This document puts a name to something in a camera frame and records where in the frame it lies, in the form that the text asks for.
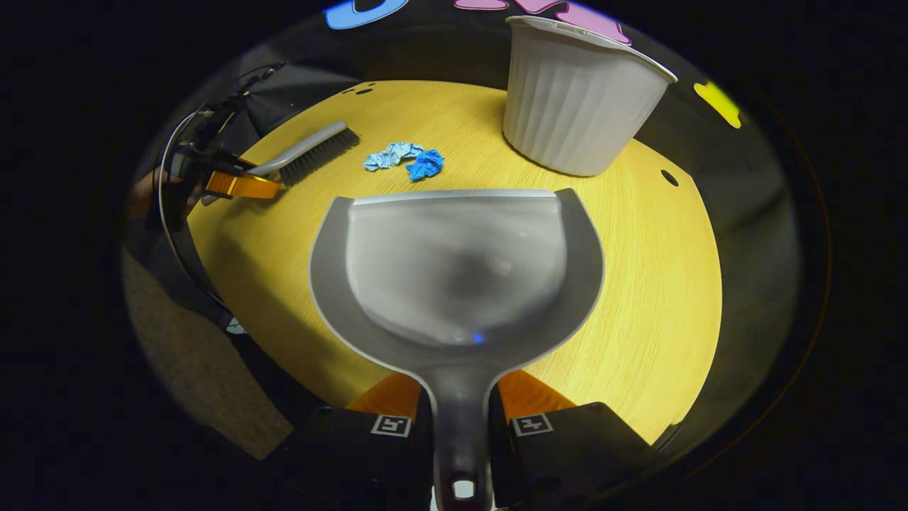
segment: wood grain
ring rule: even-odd
[[[366,88],[358,85],[355,91]],[[338,406],[389,374],[336,339],[310,297],[309,254],[335,196],[571,187],[602,238],[603,295],[572,339],[526,370],[575,403],[606,403],[650,443],[680,421],[712,363],[722,308],[716,241],[693,180],[636,140],[602,175],[547,170],[504,140],[506,93],[498,89],[425,81],[369,88],[366,94],[337,94],[302,112],[243,158],[263,163],[336,120],[360,134],[359,146],[278,200],[239,197],[190,214],[206,271],[262,348]],[[366,154],[391,142],[438,149],[446,158],[444,169],[416,183],[403,165],[365,171]]]

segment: light blue crumpled paper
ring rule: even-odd
[[[369,172],[375,172],[380,168],[400,165],[400,160],[415,158],[420,152],[422,152],[422,145],[395,142],[388,144],[384,151],[366,156],[366,161],[362,162],[362,166],[366,167]]]
[[[432,177],[441,172],[445,159],[435,149],[423,151],[416,156],[416,161],[407,165],[410,181],[419,181],[423,177]]]

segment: white plastic container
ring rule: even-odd
[[[567,23],[507,18],[513,32],[504,136],[572,175],[604,172],[677,77],[637,50]]]

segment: brush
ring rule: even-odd
[[[287,186],[293,186],[310,172],[327,165],[359,142],[360,136],[349,129],[347,123],[337,121],[303,138],[290,149],[250,169],[246,174],[265,177],[278,171],[281,181]],[[209,205],[217,199],[214,195],[206,195],[202,197],[202,204]]]

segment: pink sticker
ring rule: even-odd
[[[584,5],[568,2],[567,9],[563,13],[556,14],[555,17],[563,22],[614,39],[622,45],[630,45],[630,38],[621,32],[621,25],[617,21]]]
[[[455,0],[454,6],[468,11],[500,11],[508,8],[502,0]]]
[[[520,5],[524,11],[534,15],[541,13],[555,4],[560,4],[564,0],[514,0],[514,3]]]

